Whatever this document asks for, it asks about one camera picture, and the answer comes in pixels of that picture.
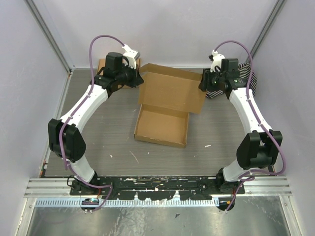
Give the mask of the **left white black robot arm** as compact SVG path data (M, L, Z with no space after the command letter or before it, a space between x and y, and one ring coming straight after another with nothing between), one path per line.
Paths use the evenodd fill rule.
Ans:
M114 92L124 86L135 88L144 82L138 71L139 57L140 53L132 49L126 49L123 54L108 53L105 66L92 75L87 90L77 103L61 118L53 118L48 123L50 150L73 173L73 186L88 195L95 194L103 186L85 156L82 131L97 108Z

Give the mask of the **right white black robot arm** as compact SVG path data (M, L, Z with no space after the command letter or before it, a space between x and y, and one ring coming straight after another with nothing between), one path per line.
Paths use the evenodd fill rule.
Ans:
M236 151L236 160L216 175L216 188L222 194L236 188L245 173L262 171L277 160L283 136L264 120L255 103L247 78L242 78L238 59L218 54L210 56L210 68L203 70L199 89L208 94L221 92L232 103L241 120L245 137Z

